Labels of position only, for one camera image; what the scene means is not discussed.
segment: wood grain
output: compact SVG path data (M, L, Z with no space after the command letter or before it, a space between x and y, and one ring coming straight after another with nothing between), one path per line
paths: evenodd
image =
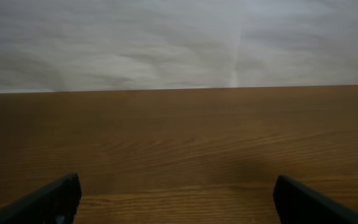
M82 223L279 223L279 174L358 211L358 86L0 95L0 207L68 172Z

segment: white wall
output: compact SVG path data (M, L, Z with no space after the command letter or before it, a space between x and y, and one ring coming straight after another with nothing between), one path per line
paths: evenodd
M0 0L0 93L358 84L358 0Z

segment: black object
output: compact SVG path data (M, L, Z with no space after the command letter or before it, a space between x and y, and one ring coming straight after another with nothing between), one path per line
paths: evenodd
M273 199L282 224L358 224L358 213L284 175Z
M81 199L77 174L68 174L0 209L0 224L73 223Z

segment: white backdrop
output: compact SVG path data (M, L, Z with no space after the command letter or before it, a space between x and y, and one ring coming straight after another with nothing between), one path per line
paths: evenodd
M0 93L358 84L358 0L0 0Z

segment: brown wooden tabletop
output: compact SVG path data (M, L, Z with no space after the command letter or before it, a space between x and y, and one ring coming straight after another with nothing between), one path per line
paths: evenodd
M279 223L279 174L358 211L358 86L0 94L0 207L69 172L76 224Z

